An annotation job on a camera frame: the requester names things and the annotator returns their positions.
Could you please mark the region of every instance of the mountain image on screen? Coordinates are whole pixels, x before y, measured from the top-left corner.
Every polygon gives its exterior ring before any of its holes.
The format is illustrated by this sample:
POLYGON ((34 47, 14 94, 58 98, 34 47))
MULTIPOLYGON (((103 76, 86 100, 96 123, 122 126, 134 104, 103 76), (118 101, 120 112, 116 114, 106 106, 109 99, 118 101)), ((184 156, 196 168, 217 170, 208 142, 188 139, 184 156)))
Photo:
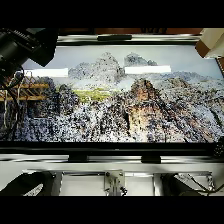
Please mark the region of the mountain image on screen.
MULTIPOLYGON (((130 53, 121 67, 106 52, 95 63, 69 68, 67 84, 41 78, 50 86, 47 98, 20 101, 15 141, 218 141, 224 135, 224 81, 187 71, 125 74, 127 66, 157 63, 130 53)), ((13 109, 12 101, 0 103, 1 129, 14 122, 13 109)))

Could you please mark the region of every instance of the screen frame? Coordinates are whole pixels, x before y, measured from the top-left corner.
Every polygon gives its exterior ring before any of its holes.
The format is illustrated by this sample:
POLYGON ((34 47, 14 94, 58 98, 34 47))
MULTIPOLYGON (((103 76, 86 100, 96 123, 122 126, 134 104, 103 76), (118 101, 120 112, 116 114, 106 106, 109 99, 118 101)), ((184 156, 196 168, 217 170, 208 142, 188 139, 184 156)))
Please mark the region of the screen frame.
MULTIPOLYGON (((196 45, 201 35, 67 35, 57 46, 196 45)), ((86 156, 213 156, 216 143, 1 142, 0 153, 86 156)))

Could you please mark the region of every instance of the lcd screen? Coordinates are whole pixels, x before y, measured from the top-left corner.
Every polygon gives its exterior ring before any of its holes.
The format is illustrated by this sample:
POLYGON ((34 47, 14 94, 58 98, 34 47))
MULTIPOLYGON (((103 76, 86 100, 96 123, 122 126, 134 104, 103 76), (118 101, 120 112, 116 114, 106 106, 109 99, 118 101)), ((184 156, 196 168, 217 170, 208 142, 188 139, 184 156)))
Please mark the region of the lcd screen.
MULTIPOLYGON (((23 67, 15 141, 203 143, 224 134, 222 73, 194 46, 58 46, 45 68, 23 67)), ((14 109, 0 101, 1 131, 14 109)))

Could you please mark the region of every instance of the gray sky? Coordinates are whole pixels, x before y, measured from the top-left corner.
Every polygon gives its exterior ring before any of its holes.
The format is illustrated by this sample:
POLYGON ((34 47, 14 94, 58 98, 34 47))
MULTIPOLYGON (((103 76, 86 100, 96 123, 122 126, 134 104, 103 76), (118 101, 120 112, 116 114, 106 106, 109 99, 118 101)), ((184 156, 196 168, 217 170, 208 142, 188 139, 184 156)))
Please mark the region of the gray sky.
MULTIPOLYGON (((146 60, 156 61, 158 65, 170 65, 172 72, 197 72, 199 75, 223 79, 215 59, 203 59, 194 46, 184 45, 57 47, 54 59, 45 68, 74 68, 82 62, 94 63, 105 52, 110 52, 121 67, 124 64, 124 57, 133 52, 146 60)), ((31 60, 28 60, 23 67, 24 69, 43 68, 31 60)))

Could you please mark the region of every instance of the display panel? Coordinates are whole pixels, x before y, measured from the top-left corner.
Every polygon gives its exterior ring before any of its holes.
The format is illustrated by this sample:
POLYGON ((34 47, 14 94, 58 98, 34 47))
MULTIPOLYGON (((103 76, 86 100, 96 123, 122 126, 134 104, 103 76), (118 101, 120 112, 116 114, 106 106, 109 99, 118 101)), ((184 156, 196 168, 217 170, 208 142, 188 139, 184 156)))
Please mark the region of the display panel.
MULTIPOLYGON (((223 77, 215 59, 202 59, 194 46, 57 47, 44 69, 32 61, 24 69, 24 84, 32 74, 32 84, 46 88, 34 100, 32 88, 20 92, 15 141, 202 143, 223 136, 223 77)), ((13 102, 0 107, 4 131, 13 102)))

